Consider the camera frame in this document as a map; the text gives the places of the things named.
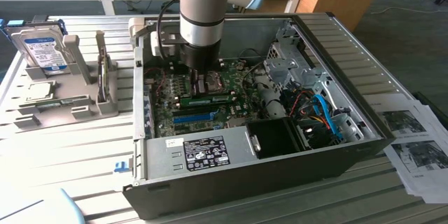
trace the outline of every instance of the label sticker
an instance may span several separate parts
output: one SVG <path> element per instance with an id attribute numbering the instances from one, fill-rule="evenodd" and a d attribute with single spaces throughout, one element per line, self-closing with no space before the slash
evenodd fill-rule
<path id="1" fill-rule="evenodd" d="M 185 141 L 185 151 L 191 172 L 231 164 L 223 136 Z"/>
<path id="2" fill-rule="evenodd" d="M 47 71 L 59 71 L 67 68 L 65 56 L 55 49 L 57 41 L 54 38 L 26 39 L 25 42 L 42 68 Z"/>
<path id="3" fill-rule="evenodd" d="M 167 148 L 182 146 L 185 144 L 185 139 L 183 138 L 167 139 L 166 144 Z"/>

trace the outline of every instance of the slatted table surface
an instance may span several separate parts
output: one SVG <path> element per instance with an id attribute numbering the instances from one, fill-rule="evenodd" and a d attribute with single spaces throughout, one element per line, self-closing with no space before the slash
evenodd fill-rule
<path id="1" fill-rule="evenodd" d="M 337 19 L 326 14 L 301 17 L 363 94 L 409 94 Z M 59 18 L 65 19 L 69 32 L 81 37 L 87 61 L 97 60 L 95 31 L 106 31 L 107 50 L 119 62 L 121 114 L 0 140 L 3 178 L 14 179 L 15 186 L 39 191 L 65 188 L 89 223 L 141 224 L 145 221 L 139 220 L 123 194 L 115 191 L 130 181 L 131 173 L 113 174 L 115 161 L 125 160 L 134 151 L 131 16 L 50 17 Z M 23 68 L 25 62 L 17 56 L 2 85 L 7 91 L 3 105 L 21 94 L 21 83 L 27 78 Z M 10 113 L 14 111 L 5 113 L 0 132 L 5 127 L 13 127 Z M 149 223 L 293 222 L 448 223 L 448 206 L 427 205 L 421 198 L 410 196 L 387 157 L 379 155 L 359 162 L 338 178 Z"/>

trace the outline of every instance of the floor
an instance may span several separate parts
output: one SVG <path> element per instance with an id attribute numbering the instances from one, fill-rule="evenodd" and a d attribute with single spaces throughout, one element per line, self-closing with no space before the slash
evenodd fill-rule
<path id="1" fill-rule="evenodd" d="M 421 91 L 448 114 L 448 13 L 417 13 L 391 9 L 397 6 L 419 10 L 448 10 L 435 0 L 374 0 L 355 30 L 355 36 L 411 91 Z M 145 14 L 157 14 L 161 1 L 142 1 L 134 5 Z M 115 2 L 118 15 L 141 14 L 129 11 L 125 2 Z M 0 18 L 31 20 L 46 15 L 103 15 L 101 2 L 0 2 Z M 6 72 L 17 50 L 0 36 L 0 76 Z"/>

